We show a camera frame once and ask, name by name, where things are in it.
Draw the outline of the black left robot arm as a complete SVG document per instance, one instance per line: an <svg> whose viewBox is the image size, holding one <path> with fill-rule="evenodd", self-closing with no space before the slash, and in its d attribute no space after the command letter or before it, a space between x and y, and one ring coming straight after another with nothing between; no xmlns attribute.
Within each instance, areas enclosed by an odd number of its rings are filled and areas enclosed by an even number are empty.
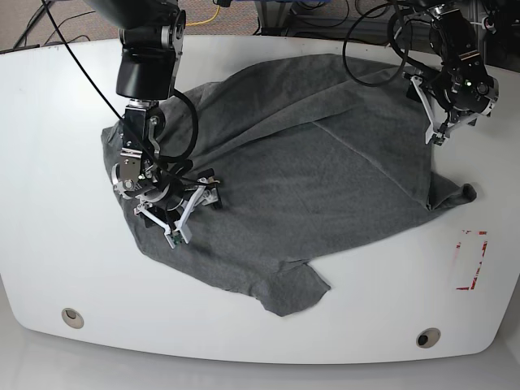
<svg viewBox="0 0 520 390"><path fill-rule="evenodd" d="M413 1L431 16L430 46L442 59L440 71L420 71L422 90L449 110L448 121L477 114L489 116L499 96L478 50L477 34L454 1Z"/></svg>

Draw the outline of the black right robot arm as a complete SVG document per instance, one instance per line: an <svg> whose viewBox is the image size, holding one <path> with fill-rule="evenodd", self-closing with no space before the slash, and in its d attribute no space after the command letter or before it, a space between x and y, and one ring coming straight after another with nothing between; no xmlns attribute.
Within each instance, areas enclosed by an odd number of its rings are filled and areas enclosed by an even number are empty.
<svg viewBox="0 0 520 390"><path fill-rule="evenodd" d="M115 191L138 202L136 213L147 225L174 231L184 223L186 193L202 183L183 180L193 168L190 154L198 138L193 103L176 90L186 13L176 1L91 1L89 5L119 30L122 44L116 93L128 98L121 126L121 149L111 174ZM166 116L160 102L179 98L192 120L185 149L171 156L162 151L159 136Z"/></svg>

